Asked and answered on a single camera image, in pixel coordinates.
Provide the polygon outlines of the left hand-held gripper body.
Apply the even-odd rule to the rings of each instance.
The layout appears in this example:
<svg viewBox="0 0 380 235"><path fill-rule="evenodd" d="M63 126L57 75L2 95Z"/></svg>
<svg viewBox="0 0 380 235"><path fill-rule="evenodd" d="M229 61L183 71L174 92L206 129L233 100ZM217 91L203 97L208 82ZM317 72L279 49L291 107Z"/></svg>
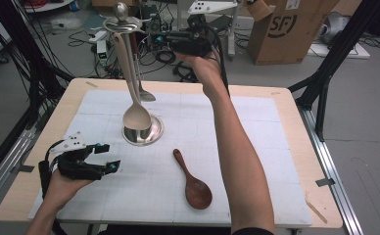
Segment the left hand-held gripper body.
<svg viewBox="0 0 380 235"><path fill-rule="evenodd" d="M99 172L102 165L88 164L85 161L90 155L86 152L86 146L80 131L51 146L49 153L55 155L61 175L70 179L100 180L102 178Z"/></svg>

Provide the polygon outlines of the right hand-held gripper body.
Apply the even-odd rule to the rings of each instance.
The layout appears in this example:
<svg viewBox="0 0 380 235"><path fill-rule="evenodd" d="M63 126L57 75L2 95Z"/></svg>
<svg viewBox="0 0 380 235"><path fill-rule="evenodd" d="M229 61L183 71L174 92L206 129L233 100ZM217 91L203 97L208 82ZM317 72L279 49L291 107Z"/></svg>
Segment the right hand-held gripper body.
<svg viewBox="0 0 380 235"><path fill-rule="evenodd" d="M188 9L188 27L167 34L167 45L175 52L204 57L219 45L217 35L232 24L232 18L222 15L209 23L206 15L225 10L238 10L238 0L194 0Z"/></svg>

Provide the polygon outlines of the metal utensil stand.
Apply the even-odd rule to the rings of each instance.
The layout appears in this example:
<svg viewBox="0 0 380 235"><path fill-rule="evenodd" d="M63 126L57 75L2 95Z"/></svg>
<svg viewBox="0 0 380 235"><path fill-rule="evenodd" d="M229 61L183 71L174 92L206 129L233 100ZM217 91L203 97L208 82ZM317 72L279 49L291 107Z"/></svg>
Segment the metal utensil stand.
<svg viewBox="0 0 380 235"><path fill-rule="evenodd" d="M113 7L113 11L114 11L115 16L113 18L104 20L103 27L107 31L110 31L113 34L113 38L114 38L115 33L119 33L123 38L123 41L126 46L128 58L129 58L133 86L135 88L135 93L137 95L138 101L141 104L141 100L138 93L138 80L137 80L136 72L134 68L129 35L140 29L142 25L142 21L131 17L129 15L128 6L123 2L115 3ZM156 142L163 135L164 125L162 121L155 115L150 114L150 117L151 117L152 124L148 129L135 130L135 129L129 129L123 126L122 128L123 138L129 144L135 145L135 146L146 146L146 145L150 145Z"/></svg>

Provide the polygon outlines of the metal spatula with brown handle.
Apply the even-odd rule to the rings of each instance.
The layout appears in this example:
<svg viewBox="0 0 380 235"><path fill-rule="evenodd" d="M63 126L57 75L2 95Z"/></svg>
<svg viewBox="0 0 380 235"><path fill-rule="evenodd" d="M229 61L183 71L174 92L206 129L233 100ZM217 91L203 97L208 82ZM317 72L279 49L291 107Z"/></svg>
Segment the metal spatula with brown handle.
<svg viewBox="0 0 380 235"><path fill-rule="evenodd" d="M138 44L137 44L135 33L131 33L129 35L129 39L130 39L132 56L133 56L134 68L135 68L136 77L137 77L137 80L138 80L138 93L139 93L140 100L142 102L154 102L156 100L156 97L152 93L146 91L142 87L142 82L141 82L141 80L142 80L142 73L141 73L141 71L139 69Z"/></svg>

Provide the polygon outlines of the dark brown wooden spoon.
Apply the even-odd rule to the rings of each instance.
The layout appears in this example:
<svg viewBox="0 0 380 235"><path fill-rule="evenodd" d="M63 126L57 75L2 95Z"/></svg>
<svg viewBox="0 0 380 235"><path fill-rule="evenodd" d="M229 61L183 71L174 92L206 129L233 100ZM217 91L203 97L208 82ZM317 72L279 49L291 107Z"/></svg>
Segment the dark brown wooden spoon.
<svg viewBox="0 0 380 235"><path fill-rule="evenodd" d="M173 156L185 174L185 197L188 204L196 210L205 210L213 200L211 189L205 182L191 174L178 149L173 150Z"/></svg>

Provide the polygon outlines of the person's right hand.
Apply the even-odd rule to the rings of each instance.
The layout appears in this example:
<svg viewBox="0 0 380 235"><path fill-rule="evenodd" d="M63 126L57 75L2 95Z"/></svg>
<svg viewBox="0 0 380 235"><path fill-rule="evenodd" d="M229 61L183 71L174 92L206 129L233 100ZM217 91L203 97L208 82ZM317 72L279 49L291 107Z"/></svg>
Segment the person's right hand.
<svg viewBox="0 0 380 235"><path fill-rule="evenodd" d="M203 85L205 95L211 100L227 98L228 93L220 76L216 61L201 57L175 53L181 61L189 64Z"/></svg>

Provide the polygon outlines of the black computer tower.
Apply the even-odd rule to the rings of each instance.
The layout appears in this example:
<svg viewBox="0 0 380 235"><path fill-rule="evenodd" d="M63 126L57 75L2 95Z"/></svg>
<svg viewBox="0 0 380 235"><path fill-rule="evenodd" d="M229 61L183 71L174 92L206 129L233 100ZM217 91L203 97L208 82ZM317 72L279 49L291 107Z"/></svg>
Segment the black computer tower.
<svg viewBox="0 0 380 235"><path fill-rule="evenodd" d="M161 17L155 5L143 5L141 17L145 20L144 26L148 33L159 33L161 31Z"/></svg>

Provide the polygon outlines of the black tape strip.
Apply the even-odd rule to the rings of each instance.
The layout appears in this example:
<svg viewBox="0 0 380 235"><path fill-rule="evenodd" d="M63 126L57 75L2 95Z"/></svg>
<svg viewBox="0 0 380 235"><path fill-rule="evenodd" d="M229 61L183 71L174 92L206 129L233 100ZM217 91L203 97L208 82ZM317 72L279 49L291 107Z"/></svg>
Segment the black tape strip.
<svg viewBox="0 0 380 235"><path fill-rule="evenodd" d="M17 174L18 172L33 172L34 166L32 165L16 165L11 169L12 173Z"/></svg>
<svg viewBox="0 0 380 235"><path fill-rule="evenodd" d="M318 187L322 187L322 186L334 185L336 182L332 178L322 178L322 179L316 180L315 183Z"/></svg>

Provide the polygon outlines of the white device with green display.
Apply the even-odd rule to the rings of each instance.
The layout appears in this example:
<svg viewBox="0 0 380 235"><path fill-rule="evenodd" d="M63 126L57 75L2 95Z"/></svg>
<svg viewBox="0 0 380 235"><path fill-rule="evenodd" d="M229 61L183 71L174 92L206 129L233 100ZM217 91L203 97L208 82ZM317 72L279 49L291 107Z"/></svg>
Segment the white device with green display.
<svg viewBox="0 0 380 235"><path fill-rule="evenodd" d="M107 42L105 40L98 40L96 43L96 53L101 61L108 60Z"/></svg>

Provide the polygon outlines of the white power strip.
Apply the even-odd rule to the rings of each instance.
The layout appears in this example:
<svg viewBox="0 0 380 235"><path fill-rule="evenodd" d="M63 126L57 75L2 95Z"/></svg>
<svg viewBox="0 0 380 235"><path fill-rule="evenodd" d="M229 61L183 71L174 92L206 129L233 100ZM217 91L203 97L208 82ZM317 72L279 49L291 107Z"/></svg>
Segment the white power strip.
<svg viewBox="0 0 380 235"><path fill-rule="evenodd" d="M99 40L102 40L107 35L107 32L105 30L100 30L96 32L92 37L88 39L89 42L97 42Z"/></svg>

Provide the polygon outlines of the brown cardboard box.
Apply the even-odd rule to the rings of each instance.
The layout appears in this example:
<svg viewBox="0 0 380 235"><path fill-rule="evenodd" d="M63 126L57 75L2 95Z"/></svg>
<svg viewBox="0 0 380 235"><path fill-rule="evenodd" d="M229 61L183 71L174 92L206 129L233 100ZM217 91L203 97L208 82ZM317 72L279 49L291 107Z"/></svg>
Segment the brown cardboard box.
<svg viewBox="0 0 380 235"><path fill-rule="evenodd" d="M256 66L301 63L340 0L246 0L254 19L247 52Z"/></svg>

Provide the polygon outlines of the grey kettle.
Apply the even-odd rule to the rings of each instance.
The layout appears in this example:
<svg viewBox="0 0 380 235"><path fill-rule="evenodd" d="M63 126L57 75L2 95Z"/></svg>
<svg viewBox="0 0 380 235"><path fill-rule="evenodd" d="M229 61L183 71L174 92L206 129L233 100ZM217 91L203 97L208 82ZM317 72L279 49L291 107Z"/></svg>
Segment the grey kettle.
<svg viewBox="0 0 380 235"><path fill-rule="evenodd" d="M324 44L329 44L339 32L345 29L349 20L349 17L338 12L331 12L319 30L319 40Z"/></svg>

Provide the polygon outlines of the person's black sleeve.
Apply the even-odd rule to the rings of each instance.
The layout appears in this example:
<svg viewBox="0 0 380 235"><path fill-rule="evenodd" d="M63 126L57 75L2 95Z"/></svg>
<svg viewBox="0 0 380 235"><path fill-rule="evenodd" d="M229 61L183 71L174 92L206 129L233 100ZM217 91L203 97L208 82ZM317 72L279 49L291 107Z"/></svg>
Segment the person's black sleeve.
<svg viewBox="0 0 380 235"><path fill-rule="evenodd" d="M274 235L274 234L266 229L257 228L257 227L246 227L246 228L241 228L232 232L231 235Z"/></svg>

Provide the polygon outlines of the white flat board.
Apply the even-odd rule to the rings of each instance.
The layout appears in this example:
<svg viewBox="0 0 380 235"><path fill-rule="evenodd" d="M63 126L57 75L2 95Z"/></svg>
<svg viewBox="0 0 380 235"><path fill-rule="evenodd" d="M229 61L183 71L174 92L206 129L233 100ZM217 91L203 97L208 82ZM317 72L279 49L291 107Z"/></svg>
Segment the white flat board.
<svg viewBox="0 0 380 235"><path fill-rule="evenodd" d="M308 54L310 56L316 56L320 58L325 58L329 52L330 50L328 49L328 46L319 42L312 43L308 50ZM360 44L357 43L349 52L347 58L368 60L370 58L370 54Z"/></svg>

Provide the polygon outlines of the thin wooden stick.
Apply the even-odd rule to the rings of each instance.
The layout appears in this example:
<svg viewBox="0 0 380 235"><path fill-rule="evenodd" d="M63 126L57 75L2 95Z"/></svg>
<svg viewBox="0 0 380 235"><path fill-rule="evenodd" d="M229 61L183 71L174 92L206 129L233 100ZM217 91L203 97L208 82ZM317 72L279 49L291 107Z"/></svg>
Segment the thin wooden stick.
<svg viewBox="0 0 380 235"><path fill-rule="evenodd" d="M308 207L316 214L316 216L325 224L327 224L328 220L324 217L324 215L308 200L306 199L306 203Z"/></svg>

